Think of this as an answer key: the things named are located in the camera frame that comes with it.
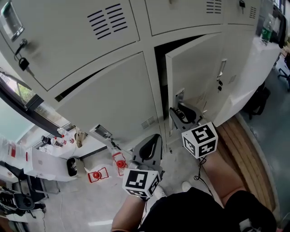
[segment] table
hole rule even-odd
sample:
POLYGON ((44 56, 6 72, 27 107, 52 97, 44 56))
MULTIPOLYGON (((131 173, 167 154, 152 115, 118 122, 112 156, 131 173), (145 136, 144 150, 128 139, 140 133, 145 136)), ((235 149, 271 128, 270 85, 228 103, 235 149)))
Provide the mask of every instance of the table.
MULTIPOLYGON (((74 138, 75 133, 76 129, 69 131, 69 134, 72 138, 74 138)), ((77 147, 76 141, 73 144, 67 141, 67 144, 63 147, 54 147, 52 145, 45 145, 45 147, 48 148, 48 150, 51 152, 51 155, 69 159, 71 157, 80 158, 89 154, 94 154, 99 150, 103 150, 106 145, 88 135, 82 142, 82 147, 80 148, 77 147)))

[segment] white cabinet door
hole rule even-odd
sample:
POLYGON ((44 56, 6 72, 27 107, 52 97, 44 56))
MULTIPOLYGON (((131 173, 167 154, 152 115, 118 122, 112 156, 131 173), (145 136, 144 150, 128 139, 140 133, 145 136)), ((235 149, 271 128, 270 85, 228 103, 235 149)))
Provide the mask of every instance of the white cabinet door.
POLYGON ((13 0, 24 26, 12 42, 38 82, 49 90, 69 74, 113 50, 139 40, 129 0, 13 0))
POLYGON ((222 51, 222 34, 199 37, 166 54, 169 107, 184 89, 184 100, 203 109, 206 89, 215 82, 222 51))
POLYGON ((215 126, 219 126, 222 120, 218 120, 218 125, 215 123, 217 114, 222 110, 223 105, 232 93, 241 72, 246 64, 251 50, 252 41, 254 38, 254 31, 233 31, 225 34, 222 60, 226 60, 226 64, 222 71, 220 80, 222 82, 222 90, 218 90, 218 82, 215 81, 211 87, 208 88, 206 96, 205 116, 210 119, 215 126))
POLYGON ((222 24, 226 0, 146 0, 152 35, 222 24))
POLYGON ((105 144, 90 133, 99 124, 124 147, 158 122, 143 53, 103 69, 60 103, 58 113, 105 144))
POLYGON ((259 18, 261 0, 244 0, 244 11, 240 7, 240 0, 227 0, 225 2, 225 23, 256 25, 259 18))

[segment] black shorts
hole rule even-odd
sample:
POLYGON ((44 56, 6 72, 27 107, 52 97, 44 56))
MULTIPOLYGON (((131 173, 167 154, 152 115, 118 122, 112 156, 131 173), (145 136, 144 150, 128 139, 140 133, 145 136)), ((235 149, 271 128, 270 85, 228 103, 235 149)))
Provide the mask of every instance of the black shorts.
POLYGON ((138 231, 239 232, 240 223, 246 219, 259 231, 276 231, 273 214, 251 193, 234 193, 223 209, 209 194, 191 188, 158 200, 138 231))

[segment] red bottle cap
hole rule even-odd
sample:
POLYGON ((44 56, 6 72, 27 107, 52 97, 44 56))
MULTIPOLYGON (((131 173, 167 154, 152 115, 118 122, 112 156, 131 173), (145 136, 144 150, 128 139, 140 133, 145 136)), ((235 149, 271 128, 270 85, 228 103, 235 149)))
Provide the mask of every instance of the red bottle cap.
POLYGON ((125 167, 125 165, 126 165, 125 161, 123 161, 123 160, 117 161, 117 167, 118 168, 122 169, 122 168, 125 167))
POLYGON ((95 179, 99 179, 99 178, 102 177, 102 174, 101 174, 100 172, 94 172, 94 173, 92 174, 92 176, 93 176, 95 179))

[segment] locker lock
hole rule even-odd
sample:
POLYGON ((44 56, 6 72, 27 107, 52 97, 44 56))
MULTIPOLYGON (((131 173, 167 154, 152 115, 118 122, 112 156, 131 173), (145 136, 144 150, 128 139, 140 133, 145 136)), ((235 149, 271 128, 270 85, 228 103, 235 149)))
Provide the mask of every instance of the locker lock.
POLYGON ((240 4, 240 7, 242 8, 242 13, 244 14, 244 8, 246 7, 246 4, 243 0, 240 0, 239 4, 240 4))

